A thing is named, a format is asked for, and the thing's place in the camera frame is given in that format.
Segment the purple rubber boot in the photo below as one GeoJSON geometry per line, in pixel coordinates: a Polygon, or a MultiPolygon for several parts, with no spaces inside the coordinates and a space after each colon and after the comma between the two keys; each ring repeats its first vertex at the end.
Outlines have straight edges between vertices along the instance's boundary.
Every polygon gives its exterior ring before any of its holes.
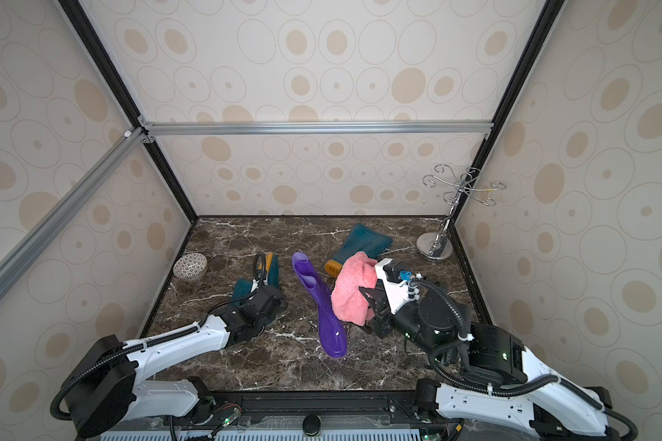
{"type": "Polygon", "coordinates": [[[304,253],[297,252],[292,256],[292,268],[316,303],[321,347],[331,358],[344,358],[348,351],[348,340],[344,325],[334,314],[331,289],[304,253]]]}

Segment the pink microfiber cloth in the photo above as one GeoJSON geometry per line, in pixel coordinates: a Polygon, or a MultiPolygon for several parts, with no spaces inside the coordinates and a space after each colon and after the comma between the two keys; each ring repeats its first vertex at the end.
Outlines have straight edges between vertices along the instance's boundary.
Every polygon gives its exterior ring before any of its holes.
{"type": "Polygon", "coordinates": [[[360,288],[375,288],[377,261],[360,251],[348,258],[340,271],[331,293],[333,312],[342,322],[364,326],[374,317],[360,288]]]}

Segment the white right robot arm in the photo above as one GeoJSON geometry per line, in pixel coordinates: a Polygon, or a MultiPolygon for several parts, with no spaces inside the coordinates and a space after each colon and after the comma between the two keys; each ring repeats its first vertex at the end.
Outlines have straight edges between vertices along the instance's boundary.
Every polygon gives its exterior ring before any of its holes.
{"type": "Polygon", "coordinates": [[[508,331],[476,323],[445,286],[386,258],[364,270],[359,292],[377,336],[402,334],[436,380],[417,382],[413,406],[431,421],[475,420],[541,440],[634,440],[636,425],[603,387],[581,387],[508,331]]]}

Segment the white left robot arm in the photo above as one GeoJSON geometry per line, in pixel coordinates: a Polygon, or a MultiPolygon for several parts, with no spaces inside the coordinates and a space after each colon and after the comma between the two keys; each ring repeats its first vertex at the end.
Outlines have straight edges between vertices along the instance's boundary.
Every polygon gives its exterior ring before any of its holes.
{"type": "Polygon", "coordinates": [[[51,401],[50,415],[72,422],[80,439],[102,435],[122,421],[152,416],[206,422],[213,414],[213,398],[201,379],[155,381],[154,375],[256,338],[287,305],[279,288],[262,285],[174,331],[124,342],[103,337],[64,381],[51,401]]]}

